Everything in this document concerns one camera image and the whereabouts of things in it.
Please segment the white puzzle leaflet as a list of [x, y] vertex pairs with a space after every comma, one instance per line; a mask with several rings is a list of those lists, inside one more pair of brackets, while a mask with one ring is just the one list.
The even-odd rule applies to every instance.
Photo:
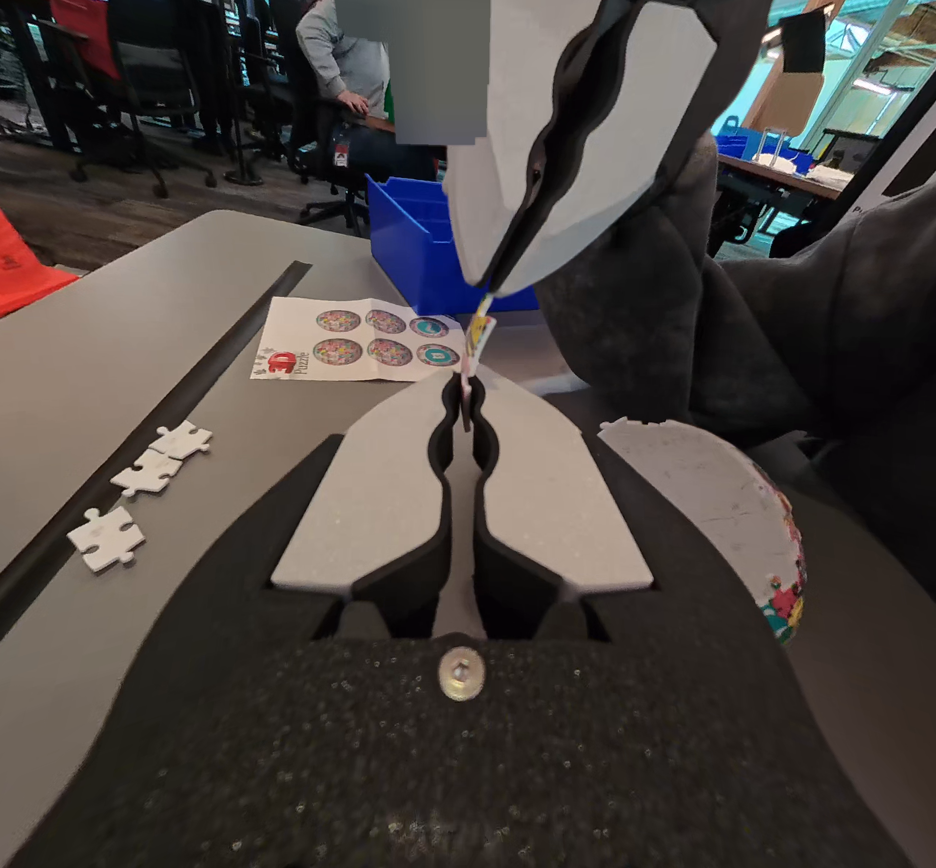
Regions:
[[385, 300], [275, 297], [251, 379], [410, 383], [457, 372], [464, 344], [453, 318]]

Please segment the single white puzzle piece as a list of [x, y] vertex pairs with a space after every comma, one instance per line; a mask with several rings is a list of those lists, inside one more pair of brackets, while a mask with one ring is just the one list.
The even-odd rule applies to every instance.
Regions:
[[149, 443], [148, 450], [178, 462], [186, 461], [195, 453], [208, 453], [214, 435], [188, 420], [173, 429], [160, 425], [156, 433], [157, 438]]
[[493, 294], [490, 292], [485, 294], [465, 330], [465, 344], [460, 367], [462, 407], [464, 409], [470, 406], [472, 378], [476, 374], [478, 362], [486, 342], [497, 324], [496, 319], [489, 313], [493, 302]]
[[88, 570], [97, 575], [116, 565], [134, 562], [145, 535], [124, 506], [107, 513], [91, 509], [84, 512], [84, 518], [85, 522], [69, 531], [66, 539]]

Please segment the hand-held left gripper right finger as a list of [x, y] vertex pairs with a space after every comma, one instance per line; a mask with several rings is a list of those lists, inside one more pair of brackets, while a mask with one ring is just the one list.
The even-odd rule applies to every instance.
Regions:
[[487, 635], [533, 635], [558, 604], [653, 585], [579, 426], [480, 368], [472, 379], [474, 596]]

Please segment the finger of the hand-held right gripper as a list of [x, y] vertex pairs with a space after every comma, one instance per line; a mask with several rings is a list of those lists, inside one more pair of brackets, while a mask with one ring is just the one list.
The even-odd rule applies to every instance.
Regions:
[[695, 9], [655, 0], [640, 8], [610, 112], [584, 139], [569, 190], [509, 274], [491, 283], [495, 295], [565, 266], [649, 189], [715, 51]]
[[516, 226], [534, 187], [534, 156], [555, 119], [555, 79], [570, 43], [601, 0], [490, 0], [487, 133], [448, 149], [444, 191], [465, 280], [516, 291], [534, 277], [508, 271]]

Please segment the blue plastic bin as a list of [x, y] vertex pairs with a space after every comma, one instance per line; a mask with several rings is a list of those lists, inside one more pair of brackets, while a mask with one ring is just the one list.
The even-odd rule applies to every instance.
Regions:
[[423, 316], [470, 315], [482, 298], [462, 277], [448, 202], [438, 182], [368, 179], [371, 255]]

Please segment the colourful puzzle ball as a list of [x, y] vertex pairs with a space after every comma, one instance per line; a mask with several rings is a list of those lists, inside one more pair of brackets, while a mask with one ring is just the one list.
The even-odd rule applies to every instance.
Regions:
[[705, 535], [740, 577], [778, 642], [798, 631], [808, 578], [787, 497], [745, 453], [668, 419], [621, 417], [599, 437]]

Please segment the wooden desk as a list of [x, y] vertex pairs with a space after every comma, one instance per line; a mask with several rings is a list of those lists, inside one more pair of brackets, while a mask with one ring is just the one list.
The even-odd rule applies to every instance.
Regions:
[[708, 254], [726, 243], [747, 245], [769, 234], [787, 216], [794, 226], [822, 217], [843, 194], [796, 172], [782, 172], [754, 161], [718, 155], [717, 194], [708, 234]]

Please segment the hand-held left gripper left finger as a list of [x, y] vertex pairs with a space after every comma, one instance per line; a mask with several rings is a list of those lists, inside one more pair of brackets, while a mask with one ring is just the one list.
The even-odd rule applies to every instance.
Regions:
[[274, 590], [368, 603], [392, 635], [430, 635], [451, 569], [459, 377], [444, 371], [354, 422], [271, 575]]

